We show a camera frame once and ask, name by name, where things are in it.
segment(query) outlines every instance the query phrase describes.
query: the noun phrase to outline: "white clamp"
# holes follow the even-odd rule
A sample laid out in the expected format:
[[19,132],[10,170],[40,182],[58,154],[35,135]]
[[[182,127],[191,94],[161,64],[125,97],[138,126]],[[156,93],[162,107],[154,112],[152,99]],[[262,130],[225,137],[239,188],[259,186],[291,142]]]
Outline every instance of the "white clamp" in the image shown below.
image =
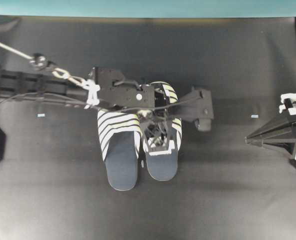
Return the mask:
[[280,101],[283,104],[285,99],[290,99],[291,103],[296,102],[296,93],[286,93],[280,95]]
[[97,85],[93,80],[88,79],[82,81],[80,86],[88,90],[88,99],[87,99],[87,105],[84,107],[84,109],[88,109],[91,106],[98,105],[100,103],[100,100],[98,99],[98,91],[100,90],[100,86]]

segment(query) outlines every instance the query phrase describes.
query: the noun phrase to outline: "white cable tie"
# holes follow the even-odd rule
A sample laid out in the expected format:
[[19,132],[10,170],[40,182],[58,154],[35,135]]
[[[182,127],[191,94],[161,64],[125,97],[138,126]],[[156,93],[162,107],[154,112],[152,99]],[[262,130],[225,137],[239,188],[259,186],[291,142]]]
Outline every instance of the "white cable tie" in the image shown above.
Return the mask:
[[100,100],[98,99],[98,91],[100,90],[100,86],[98,84],[96,84],[93,80],[88,79],[81,83],[81,87],[89,91],[87,105],[84,107],[84,109],[88,109],[91,106],[96,106],[100,103]]

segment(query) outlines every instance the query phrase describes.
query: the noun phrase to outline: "black cable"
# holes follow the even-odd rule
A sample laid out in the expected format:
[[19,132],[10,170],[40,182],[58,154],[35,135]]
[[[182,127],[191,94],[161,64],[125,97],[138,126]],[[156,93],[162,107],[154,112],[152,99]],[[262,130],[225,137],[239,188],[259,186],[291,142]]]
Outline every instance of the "black cable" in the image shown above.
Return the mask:
[[[0,101],[0,105],[6,103],[7,101],[15,99],[17,97],[26,97],[26,96],[29,96],[29,95],[37,95],[37,94],[39,94],[39,93],[38,92],[28,92],[28,93],[23,93],[23,94],[17,94],[17,95],[14,95],[12,97],[9,97],[7,99],[4,99],[4,100]],[[43,95],[45,95],[45,96],[54,96],[54,97],[62,98],[62,99],[69,100],[69,101],[77,101],[78,104],[80,104],[80,105],[86,105],[87,104],[86,102],[83,102],[83,101],[80,101],[80,100],[77,100],[77,99],[74,99],[74,98],[71,98],[71,97],[68,97],[68,96],[55,94],[55,93],[47,93],[46,92]]]
[[186,104],[188,102],[192,102],[198,99],[201,99],[202,97],[198,96],[198,97],[194,97],[191,99],[187,99],[184,101],[178,101],[172,104],[168,104],[166,106],[158,106],[158,107],[130,107],[130,108],[125,108],[125,109],[120,109],[120,110],[116,110],[116,111],[111,111],[111,112],[115,112],[115,113],[124,113],[124,112],[128,112],[128,111],[133,111],[133,110],[162,110],[162,109],[168,109],[171,108],[173,106],[178,106],[178,105],[182,105],[182,104]]

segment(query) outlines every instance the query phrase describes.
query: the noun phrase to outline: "bolt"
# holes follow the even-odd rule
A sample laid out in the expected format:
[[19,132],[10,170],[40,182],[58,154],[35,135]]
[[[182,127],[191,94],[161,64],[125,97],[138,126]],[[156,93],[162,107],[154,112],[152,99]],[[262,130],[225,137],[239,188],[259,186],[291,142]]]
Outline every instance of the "bolt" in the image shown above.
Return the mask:
[[138,93],[138,94],[136,95],[136,98],[137,98],[138,101],[141,101],[141,100],[142,100],[142,95],[141,95],[140,93]]

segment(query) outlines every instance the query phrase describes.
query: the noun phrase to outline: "black surface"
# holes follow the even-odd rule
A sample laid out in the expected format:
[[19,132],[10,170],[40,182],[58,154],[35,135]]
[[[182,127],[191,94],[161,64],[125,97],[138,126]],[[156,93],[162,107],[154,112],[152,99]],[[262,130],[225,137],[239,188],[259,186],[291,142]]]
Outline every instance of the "black surface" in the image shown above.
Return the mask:
[[[116,68],[169,82],[179,97],[201,85],[212,91],[215,114],[209,133],[183,123],[173,180],[158,182],[144,168],[134,189],[117,192],[101,161],[95,112],[1,106],[0,239],[296,239],[296,170],[244,143],[277,114],[280,94],[296,92],[293,18],[23,17],[0,26],[0,40],[74,75]],[[29,70],[1,49],[0,63]]]

